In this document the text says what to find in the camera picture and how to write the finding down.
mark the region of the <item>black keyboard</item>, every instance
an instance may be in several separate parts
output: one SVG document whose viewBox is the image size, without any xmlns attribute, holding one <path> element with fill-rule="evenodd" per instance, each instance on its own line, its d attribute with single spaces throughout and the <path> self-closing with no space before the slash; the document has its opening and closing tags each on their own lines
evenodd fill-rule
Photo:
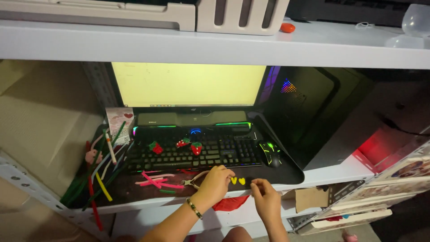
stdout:
<svg viewBox="0 0 430 242">
<path fill-rule="evenodd" d="M 214 165 L 228 168 L 260 166 L 262 163 L 260 149 L 250 137 L 234 136 L 228 128 L 201 129 L 193 132 L 186 128 L 156 127 L 142 128 L 136 131 L 135 144 L 129 150 L 127 167 L 129 174 L 142 171 L 179 172 L 210 170 Z M 199 155 L 194 155 L 191 143 L 176 147 L 183 138 L 202 143 Z M 149 149 L 153 141 L 162 147 L 163 152 L 156 154 Z"/>
</svg>

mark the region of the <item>monitor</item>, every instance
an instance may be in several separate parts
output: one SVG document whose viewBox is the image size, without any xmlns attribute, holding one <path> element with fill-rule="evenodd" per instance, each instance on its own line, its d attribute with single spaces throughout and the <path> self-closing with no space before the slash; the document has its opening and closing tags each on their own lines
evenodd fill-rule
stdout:
<svg viewBox="0 0 430 242">
<path fill-rule="evenodd" d="M 252 106 L 264 65 L 112 62 L 125 107 Z"/>
</svg>

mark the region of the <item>bracelet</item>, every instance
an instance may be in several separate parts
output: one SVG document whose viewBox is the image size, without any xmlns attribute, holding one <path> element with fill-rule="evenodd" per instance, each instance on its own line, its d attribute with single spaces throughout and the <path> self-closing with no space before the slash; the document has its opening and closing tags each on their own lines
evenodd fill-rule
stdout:
<svg viewBox="0 0 430 242">
<path fill-rule="evenodd" d="M 191 202 L 190 198 L 186 198 L 185 200 L 187 201 L 191 209 L 194 211 L 194 213 L 196 213 L 197 217 L 202 220 L 203 216 L 201 215 L 201 213 L 199 213 L 199 211 L 197 211 L 196 206 Z"/>
</svg>

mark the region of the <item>pliers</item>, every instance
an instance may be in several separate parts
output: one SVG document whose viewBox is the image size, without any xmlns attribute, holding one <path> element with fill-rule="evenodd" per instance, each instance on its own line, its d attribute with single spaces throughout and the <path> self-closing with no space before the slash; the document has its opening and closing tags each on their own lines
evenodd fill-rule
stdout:
<svg viewBox="0 0 430 242">
<path fill-rule="evenodd" d="M 203 175 L 205 175 L 205 174 L 208 174 L 209 173 L 209 171 L 203 171 L 203 172 L 200 172 L 199 174 L 197 174 L 193 179 L 191 179 L 191 180 L 182 180 L 181 181 L 181 185 L 184 185 L 184 186 L 186 186 L 186 185 L 192 185 L 192 186 L 194 186 L 194 188 L 195 189 L 199 189 L 199 186 L 198 185 L 196 185 L 196 184 L 194 184 L 194 181 L 196 181 L 197 179 L 199 179 L 200 177 L 202 177 Z"/>
</svg>

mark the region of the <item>gaming mouse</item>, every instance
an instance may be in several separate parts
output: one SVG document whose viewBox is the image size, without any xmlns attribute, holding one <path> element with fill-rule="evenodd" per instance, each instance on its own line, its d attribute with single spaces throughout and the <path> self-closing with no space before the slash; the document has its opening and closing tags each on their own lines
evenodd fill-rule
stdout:
<svg viewBox="0 0 430 242">
<path fill-rule="evenodd" d="M 260 147 L 263 149 L 264 154 L 266 155 L 267 165 L 272 168 L 279 167 L 282 165 L 280 159 L 281 150 L 276 146 L 275 143 L 270 141 L 261 141 Z"/>
</svg>

